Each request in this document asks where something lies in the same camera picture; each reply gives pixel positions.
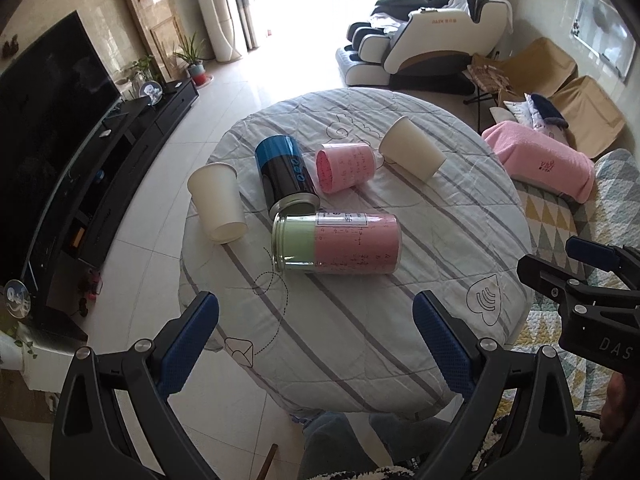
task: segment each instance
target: gray curtain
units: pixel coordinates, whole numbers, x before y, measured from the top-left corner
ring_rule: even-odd
[[[244,32],[244,40],[247,50],[258,48],[262,42],[263,31],[257,25],[257,17],[252,12],[252,6],[255,0],[236,0],[238,12],[240,13],[240,21],[242,23],[242,31]]]

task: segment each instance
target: wooden stick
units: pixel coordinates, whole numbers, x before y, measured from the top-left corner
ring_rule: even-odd
[[[264,480],[265,478],[267,478],[267,473],[269,472],[271,462],[273,462],[273,457],[275,456],[277,450],[278,444],[271,444],[271,449],[267,453],[267,458],[264,459],[262,467],[260,468],[260,472],[258,473],[258,476],[255,478],[255,480]]]

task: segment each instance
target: transparent jar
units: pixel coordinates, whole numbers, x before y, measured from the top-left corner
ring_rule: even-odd
[[[278,272],[391,274],[398,268],[401,251],[400,223],[391,214],[277,215],[271,231]]]

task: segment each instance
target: jeans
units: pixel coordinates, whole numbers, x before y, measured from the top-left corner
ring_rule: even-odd
[[[369,423],[394,463],[432,451],[449,423],[431,417],[407,422],[390,413],[369,415]],[[298,480],[341,471],[366,473],[378,468],[365,453],[343,413],[325,412],[305,424],[305,452]]]

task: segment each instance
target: pink blanket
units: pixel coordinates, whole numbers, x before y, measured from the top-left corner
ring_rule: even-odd
[[[565,193],[581,204],[587,201],[595,170],[584,153],[513,121],[492,126],[482,138],[513,180]]]

